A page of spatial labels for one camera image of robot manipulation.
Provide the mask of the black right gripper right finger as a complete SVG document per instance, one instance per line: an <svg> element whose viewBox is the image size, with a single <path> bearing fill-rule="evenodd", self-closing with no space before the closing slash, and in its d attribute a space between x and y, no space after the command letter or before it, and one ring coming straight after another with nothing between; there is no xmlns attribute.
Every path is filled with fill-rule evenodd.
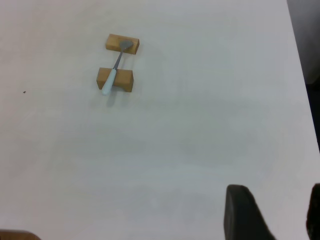
<svg viewBox="0 0 320 240"><path fill-rule="evenodd" d="M320 184L316 183L311 191L306 219L306 230L310 240L320 239Z"/></svg>

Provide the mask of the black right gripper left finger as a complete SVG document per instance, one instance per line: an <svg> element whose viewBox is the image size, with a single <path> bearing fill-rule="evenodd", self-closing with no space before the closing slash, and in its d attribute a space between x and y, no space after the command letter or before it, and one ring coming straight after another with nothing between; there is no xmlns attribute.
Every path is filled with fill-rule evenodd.
<svg viewBox="0 0 320 240"><path fill-rule="evenodd" d="M274 240L256 200L244 185L226 188L223 220L226 240Z"/></svg>

